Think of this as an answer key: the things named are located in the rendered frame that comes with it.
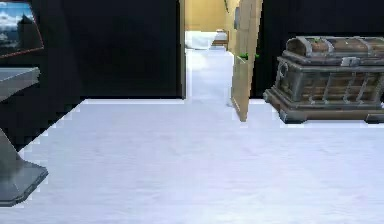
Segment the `grey pedestal table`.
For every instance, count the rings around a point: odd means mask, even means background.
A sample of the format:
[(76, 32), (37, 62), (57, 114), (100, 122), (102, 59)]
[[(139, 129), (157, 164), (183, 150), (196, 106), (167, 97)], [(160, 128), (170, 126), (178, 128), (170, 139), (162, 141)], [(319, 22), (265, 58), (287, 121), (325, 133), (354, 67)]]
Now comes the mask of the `grey pedestal table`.
[[(0, 68), (0, 102), (37, 84), (39, 75), (38, 67)], [(26, 200), (47, 175), (45, 167), (22, 159), (0, 128), (0, 207)]]

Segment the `framed mountain picture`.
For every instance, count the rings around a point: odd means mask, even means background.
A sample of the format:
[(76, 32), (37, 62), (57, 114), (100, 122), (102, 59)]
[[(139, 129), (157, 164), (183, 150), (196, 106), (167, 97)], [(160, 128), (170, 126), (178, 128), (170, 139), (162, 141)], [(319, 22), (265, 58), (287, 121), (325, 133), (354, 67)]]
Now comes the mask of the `framed mountain picture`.
[(0, 58), (43, 48), (31, 3), (27, 0), (0, 0)]

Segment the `brown grey treasure chest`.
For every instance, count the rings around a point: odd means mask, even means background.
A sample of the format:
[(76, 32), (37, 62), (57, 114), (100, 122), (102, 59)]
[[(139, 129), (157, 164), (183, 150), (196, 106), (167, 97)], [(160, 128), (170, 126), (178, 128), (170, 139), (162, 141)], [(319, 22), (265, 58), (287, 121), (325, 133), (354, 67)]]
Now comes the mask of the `brown grey treasure chest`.
[(277, 62), (263, 96), (284, 123), (384, 123), (384, 37), (297, 36)]

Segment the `white bed with wooden frame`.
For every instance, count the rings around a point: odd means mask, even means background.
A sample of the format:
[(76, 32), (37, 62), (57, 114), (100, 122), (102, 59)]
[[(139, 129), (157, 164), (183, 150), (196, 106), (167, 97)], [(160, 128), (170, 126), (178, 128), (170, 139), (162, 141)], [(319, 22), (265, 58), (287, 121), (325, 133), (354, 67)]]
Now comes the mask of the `white bed with wooden frame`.
[(229, 32), (216, 31), (186, 31), (185, 47), (194, 50), (208, 50), (212, 46), (223, 46), (228, 49)]

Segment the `tan wooden room door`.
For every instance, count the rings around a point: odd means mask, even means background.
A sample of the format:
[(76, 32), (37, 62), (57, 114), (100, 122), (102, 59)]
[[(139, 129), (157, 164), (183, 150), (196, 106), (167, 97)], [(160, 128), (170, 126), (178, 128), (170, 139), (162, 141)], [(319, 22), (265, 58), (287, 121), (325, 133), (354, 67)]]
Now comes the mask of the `tan wooden room door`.
[(231, 101), (239, 120), (247, 119), (263, 0), (240, 0), (235, 57), (249, 54), (249, 61), (236, 61), (232, 76)]

